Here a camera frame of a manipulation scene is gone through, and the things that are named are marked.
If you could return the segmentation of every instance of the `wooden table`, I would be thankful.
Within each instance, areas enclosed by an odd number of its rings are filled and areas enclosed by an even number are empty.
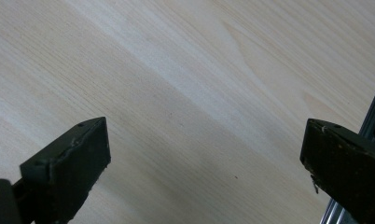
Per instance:
[[[374,94],[375,0],[0,0],[0,177],[107,118],[71,223],[318,223],[306,120],[357,132]]]

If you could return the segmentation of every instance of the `wood grain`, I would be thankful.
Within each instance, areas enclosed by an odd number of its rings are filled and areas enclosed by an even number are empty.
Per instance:
[[[307,118],[358,131],[373,1],[0,1],[0,177],[106,116],[112,163],[71,223],[318,223]]]

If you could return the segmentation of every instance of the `table surface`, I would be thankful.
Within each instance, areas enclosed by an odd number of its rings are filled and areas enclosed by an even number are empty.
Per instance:
[[[307,118],[358,132],[374,94],[375,0],[0,0],[0,177],[107,118],[71,223],[318,223]]]

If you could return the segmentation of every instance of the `light wood surface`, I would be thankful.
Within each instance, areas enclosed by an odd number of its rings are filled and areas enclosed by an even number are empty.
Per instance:
[[[375,1],[0,0],[0,177],[105,116],[71,223],[318,223],[307,118],[358,131]]]

